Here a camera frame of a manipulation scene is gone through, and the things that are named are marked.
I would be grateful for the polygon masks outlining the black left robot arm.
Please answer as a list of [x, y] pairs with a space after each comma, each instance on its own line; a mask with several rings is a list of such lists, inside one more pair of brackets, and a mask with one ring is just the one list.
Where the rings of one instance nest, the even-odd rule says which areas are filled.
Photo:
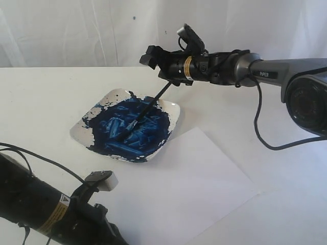
[[59, 244], [126, 244], [118, 227], [108, 221], [107, 208], [88, 202], [93, 193], [115, 186], [112, 171], [96, 171], [72, 195], [65, 195], [1, 155], [1, 217]]

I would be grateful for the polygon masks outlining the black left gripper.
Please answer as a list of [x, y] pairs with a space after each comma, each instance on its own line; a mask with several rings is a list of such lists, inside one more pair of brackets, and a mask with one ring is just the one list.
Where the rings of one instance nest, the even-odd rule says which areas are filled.
[[115, 224], [106, 219], [107, 209], [83, 204], [61, 194], [38, 232], [60, 244], [127, 244]]

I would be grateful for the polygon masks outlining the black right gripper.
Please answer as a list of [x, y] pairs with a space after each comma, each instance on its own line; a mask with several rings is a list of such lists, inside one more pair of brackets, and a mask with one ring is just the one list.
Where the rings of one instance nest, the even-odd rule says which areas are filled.
[[[146, 50], [146, 54], [141, 56], [139, 63], [155, 69], [156, 58], [162, 58], [164, 56], [165, 50], [162, 47], [150, 45]], [[158, 77], [171, 82], [174, 86], [180, 86], [181, 84], [192, 86], [194, 80], [190, 73], [191, 61], [192, 56], [189, 54], [171, 52], [166, 55], [162, 66], [159, 67], [160, 72]]]

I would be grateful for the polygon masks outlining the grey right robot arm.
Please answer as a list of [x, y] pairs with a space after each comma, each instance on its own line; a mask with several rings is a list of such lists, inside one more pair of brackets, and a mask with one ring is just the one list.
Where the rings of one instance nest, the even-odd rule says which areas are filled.
[[263, 60], [250, 50], [191, 54], [149, 46], [140, 64], [159, 67], [158, 76], [177, 84], [194, 81], [222, 86], [278, 86], [281, 102], [302, 129], [326, 135], [326, 59]]

